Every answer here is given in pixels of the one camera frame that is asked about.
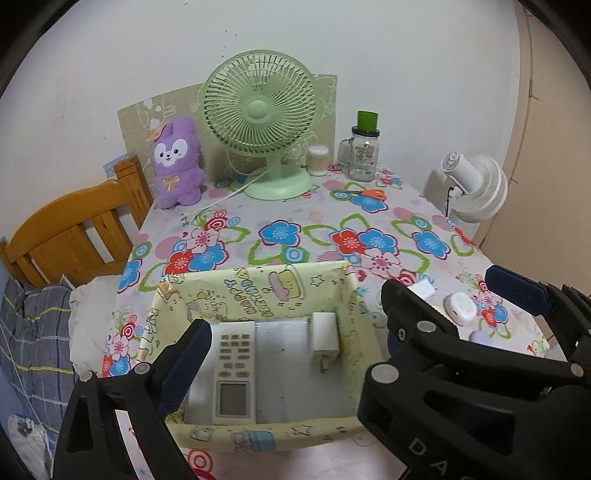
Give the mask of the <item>white small charger plug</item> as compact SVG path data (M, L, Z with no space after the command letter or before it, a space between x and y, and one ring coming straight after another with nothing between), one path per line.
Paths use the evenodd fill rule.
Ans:
M339 331L334 312L314 312L308 322L308 347L311 363L322 372L332 366L339 357Z

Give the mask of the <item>white remote control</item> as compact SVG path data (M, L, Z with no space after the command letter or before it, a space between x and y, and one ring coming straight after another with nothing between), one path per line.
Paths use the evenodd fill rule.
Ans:
M214 425L256 422L256 323L224 322L213 328Z

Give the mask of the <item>grey round ball light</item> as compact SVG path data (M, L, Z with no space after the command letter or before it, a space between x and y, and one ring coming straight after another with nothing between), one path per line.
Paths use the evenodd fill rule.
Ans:
M483 330L472 331L469 335L469 341L475 344L492 346L493 342L489 335Z

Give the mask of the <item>white 45W charger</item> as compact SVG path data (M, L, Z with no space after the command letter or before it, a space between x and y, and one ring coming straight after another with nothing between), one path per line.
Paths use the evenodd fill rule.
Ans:
M423 279L411 286L409 289L422 300L427 300L435 295L436 288L434 285L427 279Z

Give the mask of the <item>white earbud case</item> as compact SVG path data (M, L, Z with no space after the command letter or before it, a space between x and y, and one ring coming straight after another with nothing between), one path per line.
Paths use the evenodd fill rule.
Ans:
M467 326L477 316L474 301L464 292L455 292L444 300L444 309L449 318L459 326Z

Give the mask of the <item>beige door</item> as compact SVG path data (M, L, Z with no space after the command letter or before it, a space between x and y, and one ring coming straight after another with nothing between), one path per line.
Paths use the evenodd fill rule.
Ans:
M551 30L516 8L521 79L507 200L476 236L495 263L590 292L590 88Z

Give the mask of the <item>plaid grey pillow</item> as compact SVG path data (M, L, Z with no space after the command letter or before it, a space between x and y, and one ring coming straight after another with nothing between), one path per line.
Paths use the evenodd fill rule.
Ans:
M1 294L1 371L24 408L59 434L77 376L70 360L68 281L36 288L9 277Z

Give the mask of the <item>floral tablecloth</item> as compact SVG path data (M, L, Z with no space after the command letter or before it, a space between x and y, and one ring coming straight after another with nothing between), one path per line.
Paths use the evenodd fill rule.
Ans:
M335 189L380 189L387 200L338 200ZM461 329L463 337L483 330L495 347L537 357L552 352L547 329L488 289L489 259L425 197L389 170L363 184L332 168L293 199L259 201L223 181L197 205L152 207L119 283L103 371L116 376L137 363L156 288L167 275L330 261L352 266L379 341L386 338L382 284L427 279L436 288L435 305L457 291L475 302L477 316Z

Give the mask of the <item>yellow cartoon storage box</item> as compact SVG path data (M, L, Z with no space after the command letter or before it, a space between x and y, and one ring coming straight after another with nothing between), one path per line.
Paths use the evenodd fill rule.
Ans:
M334 312L339 357L325 372L311 363L308 322ZM170 274L156 288L138 357L153 362L195 320L212 341L190 390L167 426L183 448L214 452L281 451L363 433L356 416L363 376L382 359L370 312L346 261L239 267ZM256 422L214 425L213 328L256 323Z

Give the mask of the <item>white blanket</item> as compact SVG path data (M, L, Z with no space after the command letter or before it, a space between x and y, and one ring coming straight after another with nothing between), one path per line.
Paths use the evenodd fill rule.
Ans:
M120 275L98 276L70 294L70 361L75 372L101 372Z

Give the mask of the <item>white standing fan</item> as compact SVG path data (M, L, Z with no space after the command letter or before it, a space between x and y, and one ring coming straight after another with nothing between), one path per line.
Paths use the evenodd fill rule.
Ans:
M481 224L501 210L508 194L508 180L492 157L484 154L466 157L453 151L441 166L454 183L451 211L461 222Z

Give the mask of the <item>glass jar mug green lid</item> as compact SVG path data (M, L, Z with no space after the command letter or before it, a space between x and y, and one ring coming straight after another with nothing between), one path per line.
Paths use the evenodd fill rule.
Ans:
M358 182L375 179L380 150L378 119L378 113L360 110L352 134L339 143L339 165L349 179Z

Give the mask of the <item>cotton swab container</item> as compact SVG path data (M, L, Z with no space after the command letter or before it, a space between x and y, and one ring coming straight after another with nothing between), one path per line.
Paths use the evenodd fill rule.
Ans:
M307 169L311 176L325 176L332 164L331 152L325 145L311 145L307 151Z

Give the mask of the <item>green desk fan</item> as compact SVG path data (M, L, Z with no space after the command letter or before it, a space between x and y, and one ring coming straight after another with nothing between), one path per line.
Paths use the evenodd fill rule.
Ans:
M200 105L205 127L226 151L266 160L247 177L246 195L287 200L311 188L307 170L283 163L317 118L315 78L300 61L270 50L232 56L202 85Z

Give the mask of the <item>purple plush bunny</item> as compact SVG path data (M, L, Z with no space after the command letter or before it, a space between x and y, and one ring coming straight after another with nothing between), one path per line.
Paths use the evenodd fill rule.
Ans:
M199 165L201 142L194 120L181 115L166 121L150 133L150 140L158 207L197 204L205 173Z

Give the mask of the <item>orange handled scissors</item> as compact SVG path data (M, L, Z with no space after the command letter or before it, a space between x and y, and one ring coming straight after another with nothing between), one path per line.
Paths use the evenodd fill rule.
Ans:
M356 196L363 196L376 199L380 202L385 202L387 196L383 190L380 189L363 189L363 190L342 190L335 189L331 192L332 198L338 200L349 200Z

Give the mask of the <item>beige cartoon wall board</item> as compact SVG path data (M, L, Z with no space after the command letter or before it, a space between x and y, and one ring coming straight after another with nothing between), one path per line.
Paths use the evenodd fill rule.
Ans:
M318 96L315 123L300 142L283 154L284 163L305 164L311 145L335 147L335 107L337 107L338 77L315 74L315 92ZM200 105L200 83L149 97L117 112L126 151L140 160L149 187L155 185L150 165L153 131L161 124L178 116L191 117L197 126L201 142L200 165L207 182L223 180L238 174L249 174L266 165L263 158L252 158L232 153L222 147L207 130Z

